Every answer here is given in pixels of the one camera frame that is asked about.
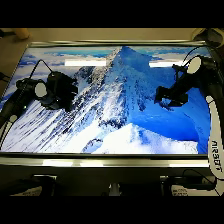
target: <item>screen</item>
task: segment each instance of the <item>screen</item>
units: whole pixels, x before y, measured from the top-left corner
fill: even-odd
[[[158,86],[175,83],[180,65],[193,47],[112,46],[28,48],[12,77],[0,107],[43,59],[53,71],[78,80],[71,112],[46,110],[34,101],[12,126],[2,152],[90,154],[207,154],[208,105],[196,88],[188,102],[169,107],[154,103]],[[196,56],[210,57],[201,47]],[[47,81],[40,63],[32,79]]]

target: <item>snowy mountain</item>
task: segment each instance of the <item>snowy mountain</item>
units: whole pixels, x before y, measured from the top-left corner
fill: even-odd
[[[80,68],[74,74],[79,94],[72,111],[48,111],[35,101],[10,130],[2,151],[203,153],[207,135],[201,121],[209,122],[206,103],[197,104],[194,98],[200,93],[192,90],[182,108],[154,104],[156,88],[170,87],[174,80],[172,68],[150,68],[151,60],[160,58],[124,46],[106,56],[107,66]]]

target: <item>floor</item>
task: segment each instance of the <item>floor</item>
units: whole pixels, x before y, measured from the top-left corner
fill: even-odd
[[[195,28],[29,28],[27,40],[15,35],[0,39],[0,72],[12,76],[29,42],[75,40],[190,40]],[[0,81],[0,95],[6,83]]]

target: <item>robotic arm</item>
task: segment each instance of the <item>robotic arm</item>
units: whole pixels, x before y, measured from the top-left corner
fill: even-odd
[[[78,93],[78,88],[72,85],[76,81],[56,71],[51,71],[46,83],[41,79],[30,78],[17,81],[17,90],[6,101],[0,113],[0,148],[12,125],[34,100],[40,101],[47,110],[64,108],[69,112],[72,100]]]
[[[190,60],[188,68],[173,65],[178,78],[171,88],[159,86],[156,91],[155,103],[162,98],[170,99],[169,106],[182,106],[188,102],[186,92],[192,87],[199,88],[205,97],[211,114],[211,130],[208,142],[208,160],[210,169],[217,177],[217,185],[224,180],[224,95],[222,80],[217,72],[213,60],[203,56],[196,56]]]

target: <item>mountain image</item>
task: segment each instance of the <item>mountain image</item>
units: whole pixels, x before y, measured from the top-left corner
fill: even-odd
[[[179,108],[169,108],[168,100],[154,104],[156,88],[169,88],[174,83],[171,67],[149,66],[150,61],[163,60],[162,54],[122,46],[100,56],[106,59],[106,66],[70,70],[79,90],[71,112],[46,110],[34,101],[9,131],[2,151],[207,153],[210,114],[199,90],[191,89],[189,102]],[[30,60],[35,62],[32,54]],[[55,64],[63,66],[61,61]]]

